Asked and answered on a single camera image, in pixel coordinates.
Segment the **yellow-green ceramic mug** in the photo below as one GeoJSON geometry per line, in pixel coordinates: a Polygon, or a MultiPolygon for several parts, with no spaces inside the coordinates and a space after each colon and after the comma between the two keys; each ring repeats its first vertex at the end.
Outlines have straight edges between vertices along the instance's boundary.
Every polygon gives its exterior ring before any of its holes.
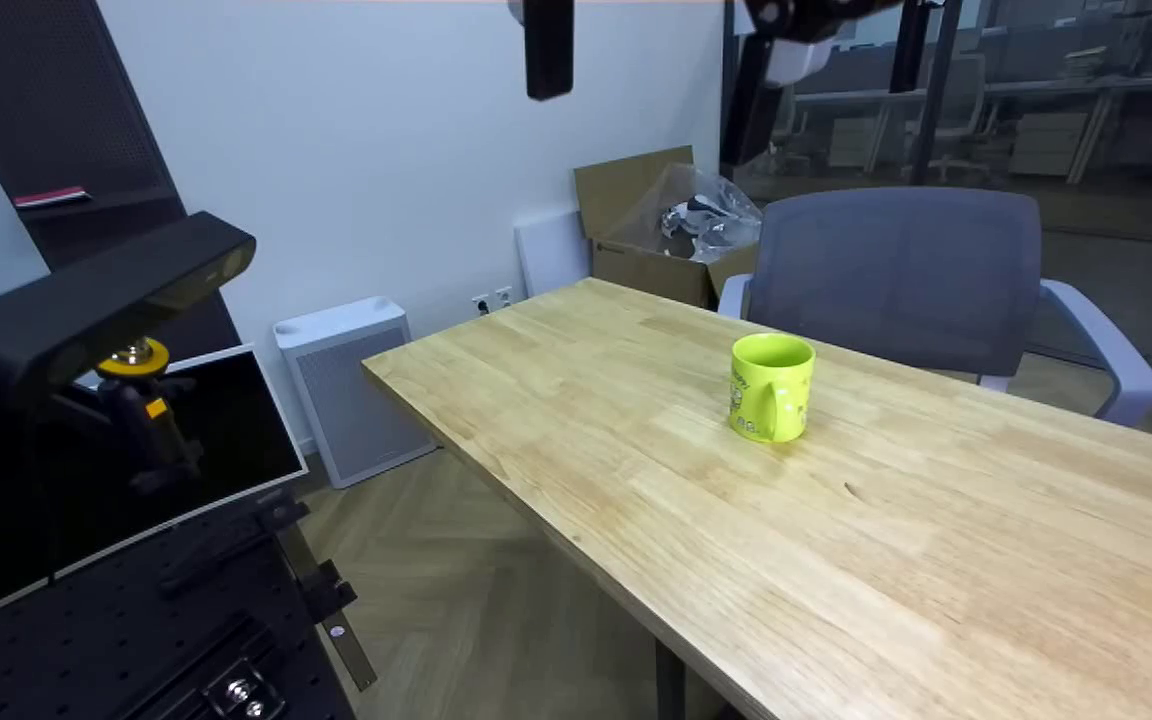
{"type": "Polygon", "coordinates": [[[817,346],[789,333],[741,335],[727,353],[727,422],[757,444],[794,444],[808,429],[817,346]]]}

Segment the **white flat board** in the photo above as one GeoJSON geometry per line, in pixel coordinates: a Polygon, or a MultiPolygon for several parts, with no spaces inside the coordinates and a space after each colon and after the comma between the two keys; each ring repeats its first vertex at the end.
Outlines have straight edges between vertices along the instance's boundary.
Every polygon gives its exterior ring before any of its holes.
{"type": "Polygon", "coordinates": [[[587,275],[587,238],[578,208],[523,216],[514,223],[514,235],[527,295],[546,295],[587,275]]]}

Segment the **cardboard box with plastic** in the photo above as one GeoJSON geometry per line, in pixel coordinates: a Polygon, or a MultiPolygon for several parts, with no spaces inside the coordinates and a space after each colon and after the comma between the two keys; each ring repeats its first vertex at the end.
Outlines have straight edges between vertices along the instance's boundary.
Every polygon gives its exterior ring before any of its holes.
{"type": "Polygon", "coordinates": [[[716,307],[726,279],[757,263],[759,208],[688,146],[587,165],[578,200],[600,279],[716,307]]]}

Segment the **white air purifier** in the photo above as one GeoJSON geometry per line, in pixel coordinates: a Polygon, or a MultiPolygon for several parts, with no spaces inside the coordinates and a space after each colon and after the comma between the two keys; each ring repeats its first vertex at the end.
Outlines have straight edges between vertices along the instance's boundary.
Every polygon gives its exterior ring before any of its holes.
{"type": "Polygon", "coordinates": [[[409,312],[387,295],[280,318],[273,340],[292,375],[334,488],[365,485],[434,448],[425,422],[365,366],[409,340],[409,312]]]}

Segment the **grey office chair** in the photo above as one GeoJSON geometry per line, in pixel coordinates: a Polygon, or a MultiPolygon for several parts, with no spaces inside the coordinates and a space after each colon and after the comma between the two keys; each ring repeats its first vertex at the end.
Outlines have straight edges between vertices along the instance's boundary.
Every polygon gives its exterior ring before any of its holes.
{"type": "Polygon", "coordinates": [[[1113,392],[1099,421],[1152,412],[1152,363],[1070,279],[1041,273],[1044,216],[1026,190],[883,183],[774,200],[757,258],[716,312],[853,353],[962,371],[1005,392],[1055,307],[1113,392]]]}

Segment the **black perforated breadboard base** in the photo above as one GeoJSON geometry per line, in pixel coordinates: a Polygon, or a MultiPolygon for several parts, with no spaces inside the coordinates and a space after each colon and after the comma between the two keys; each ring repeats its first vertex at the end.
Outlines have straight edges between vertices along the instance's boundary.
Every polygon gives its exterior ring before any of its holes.
{"type": "Polygon", "coordinates": [[[187,520],[0,607],[0,720],[355,720],[376,667],[305,514],[187,520]]]}

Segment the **black framed panel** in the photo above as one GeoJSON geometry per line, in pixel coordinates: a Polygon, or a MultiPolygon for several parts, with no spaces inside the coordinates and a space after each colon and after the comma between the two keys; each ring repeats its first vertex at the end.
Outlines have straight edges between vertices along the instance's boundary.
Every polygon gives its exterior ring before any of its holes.
{"type": "Polygon", "coordinates": [[[199,461],[195,480],[152,480],[127,439],[48,421],[22,448],[0,421],[0,607],[193,514],[267,497],[305,475],[283,408],[255,353],[208,353],[167,366],[167,408],[199,461]]]}

